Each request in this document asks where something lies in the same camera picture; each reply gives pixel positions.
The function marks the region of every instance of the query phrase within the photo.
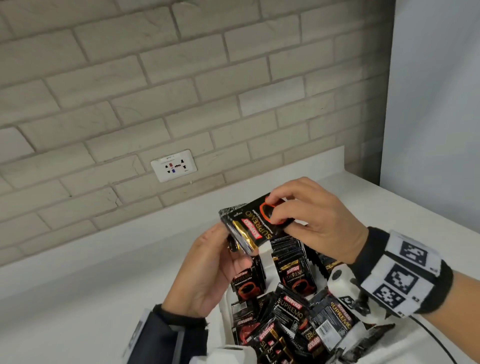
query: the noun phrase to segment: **person's right hand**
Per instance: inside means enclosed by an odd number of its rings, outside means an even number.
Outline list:
[[[338,197],[307,177],[277,187],[266,202],[272,205],[284,197],[289,201],[275,207],[272,223],[286,218],[306,221],[306,226],[290,224],[285,232],[331,258],[347,264],[355,262],[367,241],[368,229]]]

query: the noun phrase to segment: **brick wall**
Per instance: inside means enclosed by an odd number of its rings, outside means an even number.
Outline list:
[[[0,128],[35,149],[0,165],[0,265],[339,145],[378,180],[392,0],[167,3],[0,2]]]

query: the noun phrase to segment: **kopiko supremo packet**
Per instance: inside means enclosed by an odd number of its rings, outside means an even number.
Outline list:
[[[294,221],[293,218],[289,218],[278,224],[272,224],[270,218],[273,209],[284,201],[280,200],[275,205],[268,205],[265,202],[267,196],[268,194],[259,197],[220,218],[242,250],[250,255],[263,243],[282,236],[283,229]]]

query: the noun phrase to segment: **hand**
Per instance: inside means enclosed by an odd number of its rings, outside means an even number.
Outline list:
[[[252,259],[227,248],[227,228],[219,222],[193,242],[162,308],[170,313],[207,317],[233,277],[252,266]]]
[[[285,218],[306,221],[306,226],[290,224],[285,232],[331,258],[348,264],[355,262],[367,241],[368,229],[338,197],[307,177],[277,187],[266,202],[274,204],[284,197],[289,201],[275,207],[272,223]]]

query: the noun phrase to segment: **power socket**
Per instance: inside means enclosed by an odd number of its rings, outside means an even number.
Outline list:
[[[197,172],[192,152],[188,149],[161,159],[152,160],[150,164],[160,182],[170,181]]]

